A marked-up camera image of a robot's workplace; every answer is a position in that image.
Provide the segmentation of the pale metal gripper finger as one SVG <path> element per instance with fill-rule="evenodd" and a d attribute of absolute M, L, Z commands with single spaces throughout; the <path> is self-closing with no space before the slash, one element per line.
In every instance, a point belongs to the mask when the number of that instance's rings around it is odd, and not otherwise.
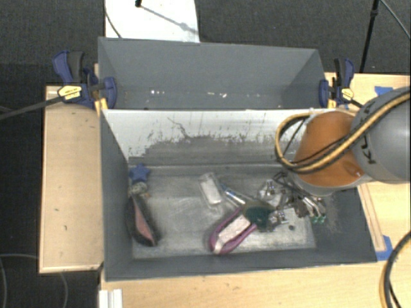
<path fill-rule="evenodd" d="M 273 211 L 267 217 L 266 231 L 274 231 L 280 225 L 288 223 L 284 212 Z"/>
<path fill-rule="evenodd" d="M 258 190 L 258 199 L 262 201 L 272 201 L 276 194 L 277 189 L 273 180 L 266 180 L 264 184 Z"/>

